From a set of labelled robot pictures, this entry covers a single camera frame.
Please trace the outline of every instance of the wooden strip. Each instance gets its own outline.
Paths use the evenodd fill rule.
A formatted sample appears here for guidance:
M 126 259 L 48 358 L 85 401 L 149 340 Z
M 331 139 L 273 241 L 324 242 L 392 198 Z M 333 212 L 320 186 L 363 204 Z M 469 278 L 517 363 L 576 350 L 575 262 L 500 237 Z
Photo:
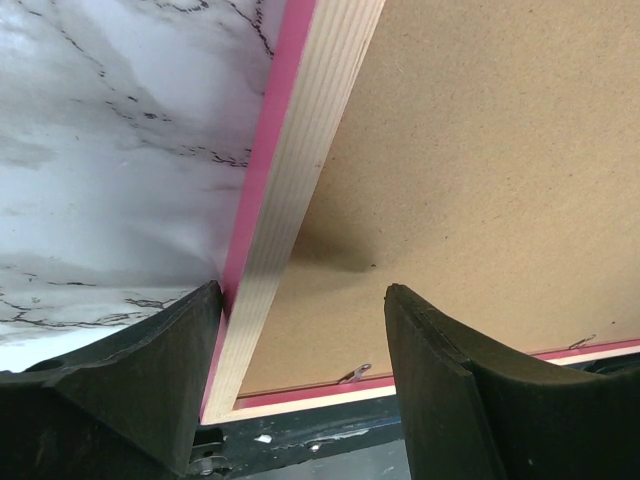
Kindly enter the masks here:
M 384 0 L 318 0 L 202 422 L 233 408 Z
M 573 365 L 582 362 L 601 360 L 604 358 L 619 357 L 640 352 L 640 341 L 631 340 L 618 342 L 609 345 L 597 345 L 575 350 L 564 350 L 559 352 L 542 353 L 534 355 L 541 360 L 545 360 L 555 365 Z M 341 403 L 358 402 L 371 398 L 395 395 L 396 389 L 393 384 L 385 382 L 387 377 L 364 380 L 362 383 L 371 385 L 370 388 L 354 389 L 344 392 L 344 385 L 332 385 L 325 387 L 312 387 L 294 392 L 281 392 L 278 394 L 263 394 L 256 397 L 239 399 L 235 409 L 216 423 L 230 422 L 234 420 L 246 420 L 249 418 L 263 417 L 266 415 L 277 415 L 281 413 L 291 413 L 311 408 L 328 407 Z M 321 391 L 324 395 L 316 395 L 316 391 Z M 271 399 L 273 403 L 267 403 L 266 399 Z

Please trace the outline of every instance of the brown surface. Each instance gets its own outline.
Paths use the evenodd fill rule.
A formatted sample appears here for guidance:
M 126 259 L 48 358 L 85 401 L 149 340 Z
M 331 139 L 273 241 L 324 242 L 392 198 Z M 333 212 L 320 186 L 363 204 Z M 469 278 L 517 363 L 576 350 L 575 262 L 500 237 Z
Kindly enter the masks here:
M 389 372 L 392 282 L 528 352 L 640 337 L 638 25 L 388 0 L 242 392 Z

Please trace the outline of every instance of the pink stripe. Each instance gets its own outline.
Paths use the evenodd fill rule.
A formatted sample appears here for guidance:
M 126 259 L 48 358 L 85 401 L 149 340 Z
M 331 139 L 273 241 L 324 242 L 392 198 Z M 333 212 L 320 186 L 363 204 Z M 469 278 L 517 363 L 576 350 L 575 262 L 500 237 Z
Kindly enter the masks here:
M 540 360 L 550 361 L 557 360 L 559 358 L 568 358 L 578 355 L 608 352 L 637 346 L 640 346 L 640 339 L 607 343 L 603 345 L 594 345 L 591 347 L 572 348 L 571 350 L 558 350 L 555 352 L 539 353 L 533 356 L 539 358 Z M 343 385 L 324 385 L 320 387 L 301 388 L 298 390 L 289 390 L 285 392 L 264 393 L 261 395 L 239 398 L 236 401 L 234 410 L 252 407 L 264 407 L 266 405 L 277 405 L 280 403 L 289 403 L 298 400 L 310 400 L 313 398 L 339 395 L 341 393 L 359 392 L 371 388 L 390 387 L 392 385 L 394 385 L 393 376 L 388 376 L 373 378 L 370 380 L 362 380 L 357 383 L 349 383 Z
M 222 275 L 225 315 L 223 315 L 218 330 L 218 339 L 213 352 L 202 405 L 203 411 L 206 400 L 211 393 L 211 384 L 227 335 L 229 312 L 232 310 L 238 292 L 253 232 L 258 223 L 262 200 L 269 181 L 269 172 L 289 107 L 314 8 L 315 0 L 291 0 L 287 2 L 285 7 L 278 35 L 278 46 L 269 73 L 249 168 L 242 187 L 229 253 Z

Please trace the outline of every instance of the gray surface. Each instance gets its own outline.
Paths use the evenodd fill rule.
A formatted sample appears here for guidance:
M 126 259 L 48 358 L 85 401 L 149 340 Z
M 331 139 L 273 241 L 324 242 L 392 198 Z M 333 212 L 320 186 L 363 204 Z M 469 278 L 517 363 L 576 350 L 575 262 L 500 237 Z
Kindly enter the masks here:
M 404 441 L 311 460 L 244 480 L 410 480 Z

